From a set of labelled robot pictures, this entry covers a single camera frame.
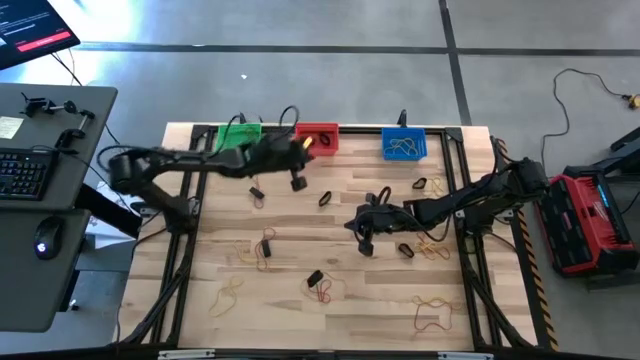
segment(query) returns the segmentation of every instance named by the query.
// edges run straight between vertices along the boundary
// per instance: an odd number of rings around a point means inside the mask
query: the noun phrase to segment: black keyboard
[[[0,200],[42,200],[58,152],[0,148]]]

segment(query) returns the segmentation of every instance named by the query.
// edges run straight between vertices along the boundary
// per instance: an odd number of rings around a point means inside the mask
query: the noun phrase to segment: gray floor
[[[444,47],[437,0],[51,0],[83,41],[177,45],[340,45]],[[635,0],[449,0],[459,47],[640,48]],[[123,142],[157,145],[168,121],[222,121],[237,111],[276,119],[297,104],[303,121],[389,123],[406,108],[410,123],[460,124],[447,55],[168,53],[74,51],[87,85],[119,89],[109,125]],[[71,63],[67,52],[61,53]],[[640,57],[461,56],[474,125],[487,125],[514,157],[540,158],[540,136],[562,131],[552,78],[566,67],[601,74],[619,92],[640,92]],[[0,72],[2,82],[68,84],[52,58]],[[640,112],[597,81],[565,74],[558,95],[571,132],[551,139],[547,172],[589,164],[637,127]],[[101,145],[110,144],[104,137]],[[90,174],[87,181],[96,184]],[[616,188],[625,206],[632,187]],[[626,216],[634,228],[640,211]],[[588,293],[559,278],[528,216],[565,351],[640,358],[640,288]],[[126,275],[127,247],[85,254],[76,290],[82,311],[60,314],[45,334],[0,334],[0,352],[106,344]]]

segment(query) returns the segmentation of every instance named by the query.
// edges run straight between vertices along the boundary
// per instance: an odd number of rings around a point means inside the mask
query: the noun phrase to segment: blue bin
[[[424,129],[382,128],[382,155],[394,161],[418,161],[427,156]]]

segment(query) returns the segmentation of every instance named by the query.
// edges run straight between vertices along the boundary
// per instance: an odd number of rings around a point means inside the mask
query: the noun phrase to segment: monitor
[[[0,70],[78,44],[47,0],[0,0]]]

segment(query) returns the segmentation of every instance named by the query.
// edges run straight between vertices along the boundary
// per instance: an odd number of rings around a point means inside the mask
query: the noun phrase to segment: wooden tabletop
[[[163,146],[187,149],[194,124],[169,123]],[[493,152],[486,127],[463,127],[472,180],[489,173]],[[451,229],[445,241],[450,259],[433,260],[416,254],[411,260],[397,252],[401,242],[414,245],[415,233],[379,235],[374,238],[375,253],[362,256],[352,232],[343,224],[353,219],[356,207],[365,202],[367,192],[392,188],[390,202],[442,196],[447,193],[442,148],[437,137],[427,137],[429,155],[419,162],[383,161],[379,135],[342,135],[340,150],[333,157],[319,157],[303,171],[308,187],[291,191],[287,173],[260,175],[264,207],[254,207],[249,188],[252,179],[207,177],[200,229],[189,281],[179,345],[182,348],[277,348],[340,350],[470,350],[472,340],[460,272],[455,234]],[[451,145],[458,188],[462,186],[456,152]],[[440,189],[431,183],[424,190],[412,190],[420,177],[439,178]],[[191,186],[195,192],[198,176]],[[181,173],[167,173],[156,183],[171,194],[178,194]],[[318,200],[332,191],[329,205],[319,208]],[[141,237],[164,226],[161,217],[146,226]],[[269,271],[256,267],[254,246],[263,229],[271,227],[276,236],[270,241]],[[431,233],[440,236],[444,226]],[[513,241],[508,226],[496,223],[494,232]],[[120,322],[123,337],[147,313],[158,296],[166,259],[169,234],[158,235],[136,250],[124,294]],[[525,339],[536,343],[525,288],[517,255],[509,247],[485,238],[493,294],[496,302]],[[319,269],[334,280],[327,293],[328,304],[301,282]],[[218,291],[230,281],[238,287],[237,303],[225,314],[233,298]],[[440,297],[452,303],[439,308],[422,306],[418,332],[414,328],[417,305]],[[485,339],[489,340],[486,311],[480,300],[478,311]],[[174,300],[168,306],[163,339],[168,333]]]

